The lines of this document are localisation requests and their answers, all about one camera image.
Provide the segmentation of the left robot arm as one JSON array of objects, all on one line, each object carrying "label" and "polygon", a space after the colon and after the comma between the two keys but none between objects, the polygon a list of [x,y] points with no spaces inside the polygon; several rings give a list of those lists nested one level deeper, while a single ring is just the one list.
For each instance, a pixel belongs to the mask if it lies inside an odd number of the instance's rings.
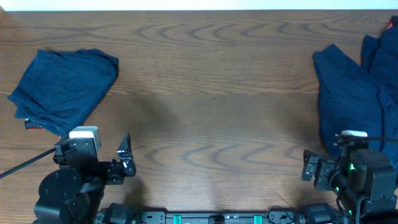
[{"label": "left robot arm", "polygon": [[40,183],[34,222],[94,223],[105,187],[136,175],[130,134],[116,152],[118,161],[100,162],[93,138],[61,138],[53,156],[59,169]]}]

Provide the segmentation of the navy blue shorts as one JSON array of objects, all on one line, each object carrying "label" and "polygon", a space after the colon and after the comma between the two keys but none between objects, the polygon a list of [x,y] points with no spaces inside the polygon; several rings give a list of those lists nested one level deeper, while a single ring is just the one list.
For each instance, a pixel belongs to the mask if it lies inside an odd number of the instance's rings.
[{"label": "navy blue shorts", "polygon": [[61,136],[82,125],[119,74],[119,59],[98,49],[39,49],[9,95],[15,117]]}]

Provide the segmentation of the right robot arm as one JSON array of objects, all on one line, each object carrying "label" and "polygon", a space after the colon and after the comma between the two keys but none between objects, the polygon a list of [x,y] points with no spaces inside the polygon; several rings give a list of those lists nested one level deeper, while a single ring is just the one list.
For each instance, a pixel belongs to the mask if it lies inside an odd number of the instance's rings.
[{"label": "right robot arm", "polygon": [[334,192],[338,208],[309,205],[294,216],[295,223],[397,224],[396,170],[381,152],[357,149],[331,160],[306,150],[302,180]]}]

